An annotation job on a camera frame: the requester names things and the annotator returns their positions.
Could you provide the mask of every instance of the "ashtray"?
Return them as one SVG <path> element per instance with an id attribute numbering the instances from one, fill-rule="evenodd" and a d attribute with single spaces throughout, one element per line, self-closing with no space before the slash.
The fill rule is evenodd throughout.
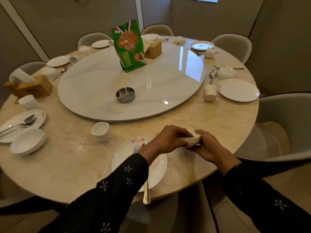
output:
<path id="1" fill-rule="evenodd" d="M 135 99 L 135 91 L 133 88 L 121 88 L 116 93 L 116 98 L 120 103 L 128 103 Z"/>

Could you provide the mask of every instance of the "wooden tissue box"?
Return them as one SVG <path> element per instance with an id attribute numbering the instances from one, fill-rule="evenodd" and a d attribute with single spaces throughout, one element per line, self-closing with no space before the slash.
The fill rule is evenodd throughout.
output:
<path id="1" fill-rule="evenodd" d="M 147 51 L 145 52 L 145 57 L 155 59 L 162 54 L 162 42 L 157 40 L 151 41 L 153 41 L 153 44 L 148 47 Z"/>
<path id="2" fill-rule="evenodd" d="M 5 87 L 9 88 L 14 96 L 22 98 L 24 96 L 33 95 L 34 98 L 42 98 L 49 96 L 52 92 L 53 85 L 45 75 L 34 76 L 36 79 L 32 83 L 20 82 L 19 84 L 6 82 Z"/>

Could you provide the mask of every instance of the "person's left hand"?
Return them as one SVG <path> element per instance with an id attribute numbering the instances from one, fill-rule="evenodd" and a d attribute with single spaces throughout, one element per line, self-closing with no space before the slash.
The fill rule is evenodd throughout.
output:
<path id="1" fill-rule="evenodd" d="M 193 135 L 185 128 L 166 125 L 152 141 L 141 147 L 139 153 L 151 164 L 160 154 L 170 153 L 179 147 L 189 147 L 187 141 L 177 137 L 193 137 Z"/>

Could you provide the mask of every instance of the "red chinese text on plate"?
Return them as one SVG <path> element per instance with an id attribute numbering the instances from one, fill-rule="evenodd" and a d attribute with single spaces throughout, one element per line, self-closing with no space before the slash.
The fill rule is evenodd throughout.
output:
<path id="1" fill-rule="evenodd" d="M 137 142 L 140 142 L 140 141 L 145 141 L 145 138 L 141 137 L 141 138 L 138 138 L 138 139 L 133 139 L 132 143 L 137 143 Z"/>

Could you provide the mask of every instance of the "white wall strip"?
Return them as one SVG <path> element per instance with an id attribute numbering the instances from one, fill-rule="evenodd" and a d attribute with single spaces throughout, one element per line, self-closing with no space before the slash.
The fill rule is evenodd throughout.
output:
<path id="1" fill-rule="evenodd" d="M 142 32 L 142 30 L 144 30 L 144 20 L 142 19 L 142 4 L 140 0 L 135 0 L 135 3 L 136 3 L 139 30 L 140 32 Z"/>
<path id="2" fill-rule="evenodd" d="M 32 48 L 36 51 L 36 53 L 41 58 L 41 60 L 49 61 L 49 57 L 45 54 L 44 50 L 42 49 L 40 44 L 37 42 L 36 38 L 32 35 L 32 33 L 30 32 L 29 28 L 26 26 L 24 21 L 18 15 L 17 11 L 13 7 L 13 5 L 10 3 L 10 1 L 0 0 L 0 4 L 4 8 L 4 10 L 7 12 L 7 14 L 10 16 L 10 18 L 13 20 L 13 22 L 16 24 L 16 26 L 21 31 L 21 33 L 24 35 L 24 37 L 29 42 L 29 44 L 32 46 Z"/>

